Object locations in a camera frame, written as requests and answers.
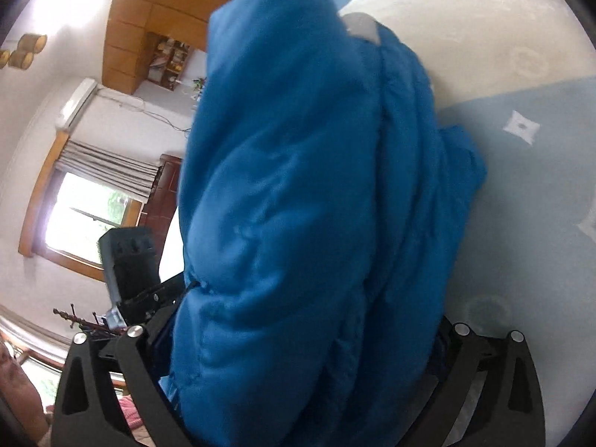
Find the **wooden wall decoration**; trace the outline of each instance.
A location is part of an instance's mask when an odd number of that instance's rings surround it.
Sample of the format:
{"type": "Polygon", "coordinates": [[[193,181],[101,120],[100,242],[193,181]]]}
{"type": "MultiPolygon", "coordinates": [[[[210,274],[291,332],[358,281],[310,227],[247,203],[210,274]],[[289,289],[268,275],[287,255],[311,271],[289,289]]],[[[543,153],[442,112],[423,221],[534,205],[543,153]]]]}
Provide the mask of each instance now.
{"type": "Polygon", "coordinates": [[[132,95],[147,77],[159,35],[206,50],[211,13],[229,0],[113,0],[103,85],[132,95]]]}

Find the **window frame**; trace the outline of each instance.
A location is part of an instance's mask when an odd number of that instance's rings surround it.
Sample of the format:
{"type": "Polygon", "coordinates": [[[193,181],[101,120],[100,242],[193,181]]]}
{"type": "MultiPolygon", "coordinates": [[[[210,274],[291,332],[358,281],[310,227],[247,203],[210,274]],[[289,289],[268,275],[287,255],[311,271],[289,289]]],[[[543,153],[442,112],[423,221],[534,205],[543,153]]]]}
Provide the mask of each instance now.
{"type": "MultiPolygon", "coordinates": [[[[57,170],[55,165],[69,137],[66,132],[59,131],[45,159],[23,222],[19,253],[25,257],[35,255],[43,257],[65,269],[105,282],[104,270],[101,265],[94,264],[68,252],[55,250],[45,243],[48,222],[57,202],[60,186],[66,176],[66,173],[57,170]]],[[[136,227],[141,217],[142,208],[143,204],[140,201],[131,198],[120,226],[136,227]]]]}

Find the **pink cloth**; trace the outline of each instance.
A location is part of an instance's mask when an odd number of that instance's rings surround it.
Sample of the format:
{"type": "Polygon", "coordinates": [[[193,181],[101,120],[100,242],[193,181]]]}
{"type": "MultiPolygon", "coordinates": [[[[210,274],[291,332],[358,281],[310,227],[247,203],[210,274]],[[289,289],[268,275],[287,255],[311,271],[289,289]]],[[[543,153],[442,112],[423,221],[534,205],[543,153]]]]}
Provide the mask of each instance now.
{"type": "Polygon", "coordinates": [[[122,413],[124,413],[124,418],[126,418],[126,423],[130,430],[142,427],[143,420],[130,396],[124,396],[120,399],[120,408],[122,409],[122,413]]]}

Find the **wooden cabinet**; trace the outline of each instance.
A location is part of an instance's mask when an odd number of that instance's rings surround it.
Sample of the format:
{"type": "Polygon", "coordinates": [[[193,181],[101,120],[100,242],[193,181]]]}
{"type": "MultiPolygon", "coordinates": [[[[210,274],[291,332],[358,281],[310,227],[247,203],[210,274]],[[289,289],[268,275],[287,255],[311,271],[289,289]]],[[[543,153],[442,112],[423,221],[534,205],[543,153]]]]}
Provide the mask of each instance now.
{"type": "Polygon", "coordinates": [[[178,207],[178,182],[182,160],[175,156],[162,155],[153,190],[143,207],[139,226],[149,227],[156,245],[157,263],[162,259],[163,247],[178,207]]]}
{"type": "Polygon", "coordinates": [[[147,80],[173,91],[178,85],[189,51],[188,45],[173,38],[161,37],[153,53],[147,80]]]}
{"type": "Polygon", "coordinates": [[[229,0],[113,0],[103,84],[133,94],[148,77],[159,35],[207,49],[211,13],[229,0]]]}

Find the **blue blanket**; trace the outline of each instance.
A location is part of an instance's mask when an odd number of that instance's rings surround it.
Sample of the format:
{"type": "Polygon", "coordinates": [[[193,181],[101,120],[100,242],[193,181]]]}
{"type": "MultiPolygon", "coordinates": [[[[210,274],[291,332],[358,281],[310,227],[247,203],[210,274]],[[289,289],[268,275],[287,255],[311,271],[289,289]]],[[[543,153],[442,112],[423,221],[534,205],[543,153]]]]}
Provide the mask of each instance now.
{"type": "Polygon", "coordinates": [[[233,0],[180,187],[170,400],[217,447],[394,446],[485,168],[428,78],[330,0],[233,0]]]}

